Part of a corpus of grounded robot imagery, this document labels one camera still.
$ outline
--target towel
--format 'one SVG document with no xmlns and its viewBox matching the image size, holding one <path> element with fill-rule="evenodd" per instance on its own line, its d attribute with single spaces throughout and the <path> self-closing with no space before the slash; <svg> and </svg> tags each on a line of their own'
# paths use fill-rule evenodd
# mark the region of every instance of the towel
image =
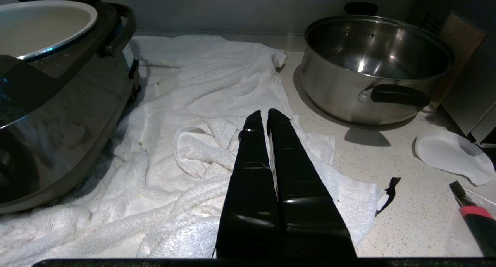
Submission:
<svg viewBox="0 0 496 267">
<path fill-rule="evenodd" d="M 248 115 L 270 108 L 292 119 L 354 244 L 367 235 L 381 191 L 334 170 L 333 138 L 301 128 L 276 72 L 283 51 L 216 36 L 134 37 L 131 48 L 142 62 L 136 103 L 81 186 L 58 205 L 0 216 L 1 266 L 210 258 L 238 133 Z"/>
</svg>

